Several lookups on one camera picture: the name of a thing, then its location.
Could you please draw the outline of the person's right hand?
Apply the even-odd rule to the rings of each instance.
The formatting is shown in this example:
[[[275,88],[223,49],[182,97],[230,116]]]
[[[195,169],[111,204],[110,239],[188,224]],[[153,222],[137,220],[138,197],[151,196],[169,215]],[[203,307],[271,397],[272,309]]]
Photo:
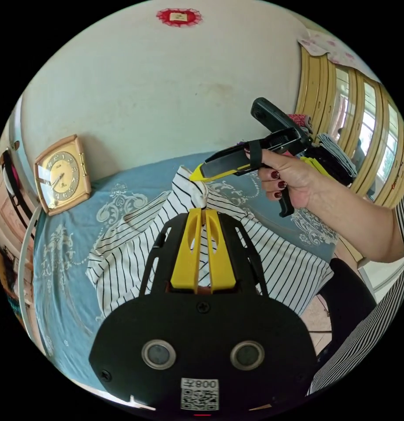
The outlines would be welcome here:
[[[294,208],[308,208],[311,188],[320,174],[295,157],[262,150],[262,164],[258,170],[261,187],[270,200],[281,198],[287,190]]]

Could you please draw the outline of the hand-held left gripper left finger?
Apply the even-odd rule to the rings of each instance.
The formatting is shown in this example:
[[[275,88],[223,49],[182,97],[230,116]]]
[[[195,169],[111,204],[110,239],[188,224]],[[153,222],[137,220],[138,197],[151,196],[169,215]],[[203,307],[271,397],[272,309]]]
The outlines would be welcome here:
[[[191,209],[186,216],[187,220],[170,283],[176,290],[197,293],[200,269],[202,209]]]

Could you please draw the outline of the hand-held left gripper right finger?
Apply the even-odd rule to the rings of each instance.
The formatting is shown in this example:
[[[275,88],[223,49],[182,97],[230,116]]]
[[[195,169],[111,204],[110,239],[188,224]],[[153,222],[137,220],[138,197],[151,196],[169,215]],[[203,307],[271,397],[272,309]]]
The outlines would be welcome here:
[[[229,291],[236,286],[236,278],[229,257],[220,217],[221,214],[218,214],[215,210],[205,211],[211,294]]]

